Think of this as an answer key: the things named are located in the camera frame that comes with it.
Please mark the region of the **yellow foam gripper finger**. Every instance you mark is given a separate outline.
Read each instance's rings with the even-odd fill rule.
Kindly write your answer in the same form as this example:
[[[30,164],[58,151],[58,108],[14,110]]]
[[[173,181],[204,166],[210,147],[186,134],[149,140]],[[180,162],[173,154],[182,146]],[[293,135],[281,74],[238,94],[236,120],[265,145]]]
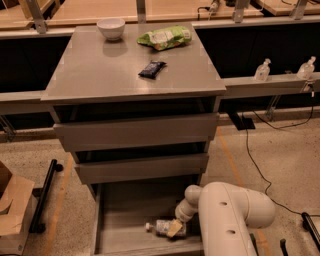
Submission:
[[[182,237],[184,235],[183,223],[178,219],[172,220],[169,224],[169,228],[166,235],[169,238],[173,238],[175,236]]]

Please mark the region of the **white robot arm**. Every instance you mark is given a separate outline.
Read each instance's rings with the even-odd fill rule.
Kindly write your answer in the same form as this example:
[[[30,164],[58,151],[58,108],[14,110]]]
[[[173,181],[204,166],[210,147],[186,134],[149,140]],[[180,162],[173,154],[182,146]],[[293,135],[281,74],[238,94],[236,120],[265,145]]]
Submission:
[[[223,182],[190,185],[184,195],[168,237],[174,237],[198,214],[205,256],[257,256],[248,229],[273,223],[275,205],[267,195]]]

